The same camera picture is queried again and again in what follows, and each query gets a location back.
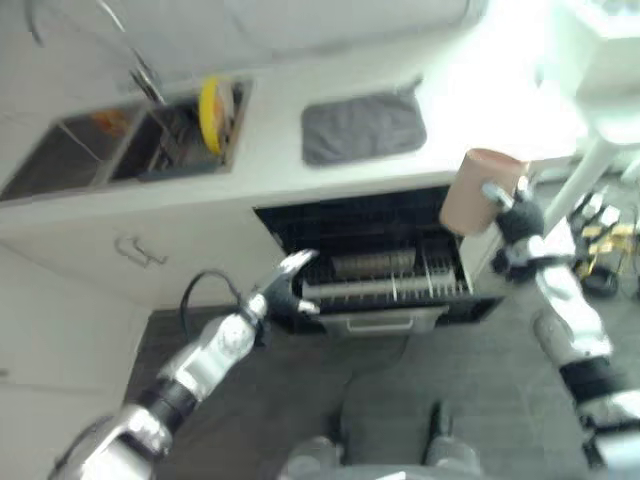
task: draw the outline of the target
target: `yellow dish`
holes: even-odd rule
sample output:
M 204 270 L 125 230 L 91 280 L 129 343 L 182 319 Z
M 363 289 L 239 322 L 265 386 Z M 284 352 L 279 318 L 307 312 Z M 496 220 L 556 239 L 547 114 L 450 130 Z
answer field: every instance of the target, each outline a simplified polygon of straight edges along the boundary
M 204 82 L 198 102 L 200 130 L 207 148 L 215 154 L 224 149 L 227 134 L 227 106 L 220 94 L 218 78 L 211 77 Z

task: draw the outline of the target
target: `dish rack tines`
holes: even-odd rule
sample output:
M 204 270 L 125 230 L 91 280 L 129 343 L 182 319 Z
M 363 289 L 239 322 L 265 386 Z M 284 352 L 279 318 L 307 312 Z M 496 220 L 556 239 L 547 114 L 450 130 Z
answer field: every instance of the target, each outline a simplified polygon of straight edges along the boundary
M 442 249 L 432 256 L 419 249 L 413 267 L 375 274 L 336 275 L 330 259 L 324 259 L 304 274 L 302 295 L 322 304 L 383 305 L 416 303 L 469 293 L 464 279 L 456 276 L 456 262 Z

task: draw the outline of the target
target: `dishwasher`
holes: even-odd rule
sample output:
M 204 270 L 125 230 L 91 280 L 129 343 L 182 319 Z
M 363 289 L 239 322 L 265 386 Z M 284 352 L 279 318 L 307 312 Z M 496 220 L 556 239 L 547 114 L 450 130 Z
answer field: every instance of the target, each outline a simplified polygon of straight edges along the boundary
M 320 252 L 294 284 L 317 321 L 279 319 L 293 333 L 406 335 L 478 322 L 501 297 L 475 295 L 462 237 L 438 214 L 448 186 L 255 209 L 286 254 Z

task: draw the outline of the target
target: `cabinet handle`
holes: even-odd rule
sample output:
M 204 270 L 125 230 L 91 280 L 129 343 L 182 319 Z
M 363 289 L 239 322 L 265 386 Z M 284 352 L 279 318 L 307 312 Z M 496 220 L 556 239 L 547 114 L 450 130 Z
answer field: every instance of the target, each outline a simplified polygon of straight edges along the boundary
M 131 242 L 131 246 L 133 247 L 133 250 L 135 250 L 135 252 L 140 256 L 142 256 L 143 258 L 140 258 L 140 256 L 138 256 L 136 253 L 127 251 L 123 247 L 123 244 L 127 241 Z M 140 237 L 118 237 L 113 242 L 113 247 L 115 248 L 116 252 L 118 252 L 120 255 L 122 255 L 123 257 L 127 258 L 128 260 L 132 261 L 133 263 L 135 263 L 136 265 L 142 268 L 147 268 L 152 263 L 155 263 L 157 265 L 164 265 L 165 263 L 167 263 L 167 260 L 169 259 L 169 257 L 167 256 L 159 257 L 145 250 L 140 245 Z

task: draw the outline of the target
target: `beige cup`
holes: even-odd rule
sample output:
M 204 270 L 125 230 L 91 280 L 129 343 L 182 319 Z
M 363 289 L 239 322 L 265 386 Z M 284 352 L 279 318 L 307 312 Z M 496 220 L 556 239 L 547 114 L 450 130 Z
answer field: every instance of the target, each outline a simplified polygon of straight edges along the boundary
M 513 157 L 493 150 L 469 150 L 440 210 L 440 222 L 460 235 L 485 231 L 498 214 L 498 207 L 482 194 L 482 185 L 494 182 L 510 194 L 529 167 Z

